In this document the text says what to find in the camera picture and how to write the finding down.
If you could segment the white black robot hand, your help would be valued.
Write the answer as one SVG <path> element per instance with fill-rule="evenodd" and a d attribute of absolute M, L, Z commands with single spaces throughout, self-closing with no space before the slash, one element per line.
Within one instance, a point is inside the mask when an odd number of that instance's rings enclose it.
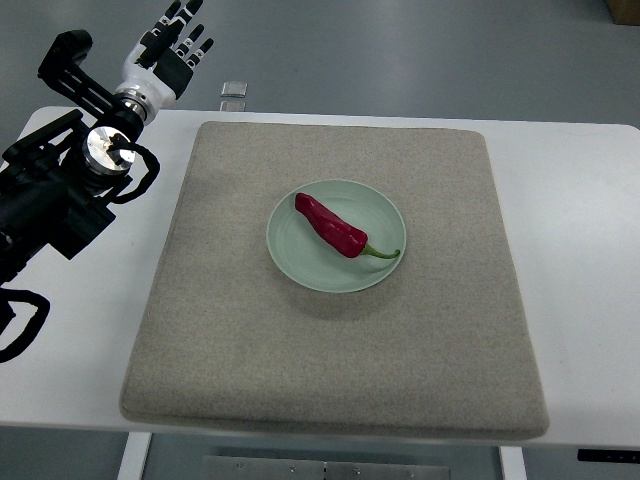
<path fill-rule="evenodd" d="M 183 95 L 194 70 L 214 45 L 211 38 L 200 39 L 203 25 L 188 28 L 202 5 L 198 0 L 172 2 L 124 62 L 123 82 L 115 95 L 146 124 Z"/>

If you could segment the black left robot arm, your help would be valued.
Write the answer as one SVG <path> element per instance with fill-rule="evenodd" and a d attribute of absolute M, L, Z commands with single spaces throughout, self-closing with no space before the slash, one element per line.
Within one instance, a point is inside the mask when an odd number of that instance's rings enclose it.
<path fill-rule="evenodd" d="M 83 72 L 85 30 L 59 34 L 38 76 L 76 109 L 18 140 L 2 155 L 1 280 L 13 280 L 46 245 L 71 259 L 157 178 L 157 158 L 138 144 L 140 113 Z"/>

